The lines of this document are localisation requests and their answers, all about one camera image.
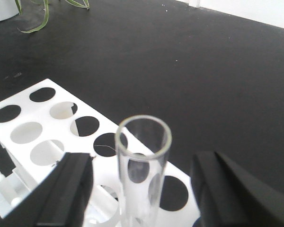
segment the plant pot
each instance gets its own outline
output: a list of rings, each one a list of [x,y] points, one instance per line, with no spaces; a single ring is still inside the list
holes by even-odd
[[[18,13],[15,0],[0,0],[0,21],[11,18]]]

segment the green leaf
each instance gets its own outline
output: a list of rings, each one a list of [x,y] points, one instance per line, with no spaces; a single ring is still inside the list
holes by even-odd
[[[76,6],[76,7],[80,7],[80,8],[89,8],[89,6],[86,6],[86,5],[82,5],[74,0],[66,0],[69,4],[73,5],[73,6]]]
[[[42,24],[40,24],[38,27],[36,28],[33,28],[29,31],[21,31],[20,32],[23,32],[23,33],[32,33],[32,32],[37,32],[39,31],[40,29],[44,28],[45,25],[47,24],[48,22],[48,18],[49,18],[49,11],[48,11],[48,0],[44,0],[44,7],[45,7],[45,14],[44,14],[44,20],[42,22]]]
[[[83,0],[87,9],[89,9],[89,0]]]
[[[15,0],[15,3],[17,5],[19,14],[22,14],[22,7],[21,7],[21,2],[19,0]]]

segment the black table surface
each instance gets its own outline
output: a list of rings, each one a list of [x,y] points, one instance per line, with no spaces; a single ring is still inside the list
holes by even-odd
[[[172,130],[170,162],[223,152],[284,193],[284,29],[174,0],[90,0],[89,11],[23,1],[0,22],[0,101],[50,78],[115,123]],[[0,148],[0,169],[12,164]]]

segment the white plastic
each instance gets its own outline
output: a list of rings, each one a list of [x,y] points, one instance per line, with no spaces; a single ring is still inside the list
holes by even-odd
[[[0,21],[11,18],[18,13],[15,0],[0,0]]]
[[[53,98],[40,103],[29,99],[31,93],[44,87],[55,89]],[[74,115],[69,103],[75,103],[78,107]],[[93,157],[96,156],[93,159],[94,188],[85,212],[83,226],[120,226],[118,202],[112,193],[114,191],[117,196],[120,195],[117,158],[116,156],[103,157],[93,148],[98,136],[115,133],[117,125],[49,79],[1,101],[0,109],[7,105],[21,107],[18,117],[9,122],[0,123],[0,143],[6,148],[16,166],[8,178],[13,180],[11,185],[17,188],[19,198],[23,198],[47,177],[55,168],[56,161],[62,157],[63,152],[90,153]],[[59,108],[62,109],[62,114],[59,114]],[[74,123],[76,119],[83,116],[92,116],[99,121],[97,131],[86,137],[77,136],[78,131]],[[44,156],[43,148],[50,148]],[[185,184],[188,200],[186,205],[177,211],[159,209],[156,227],[191,227],[199,217],[199,211],[192,193],[190,178],[171,163],[167,163],[165,174],[174,176]],[[111,204],[103,206],[101,204],[103,201],[111,201]],[[2,192],[0,192],[0,215],[4,217],[11,209],[11,204],[2,199]]]

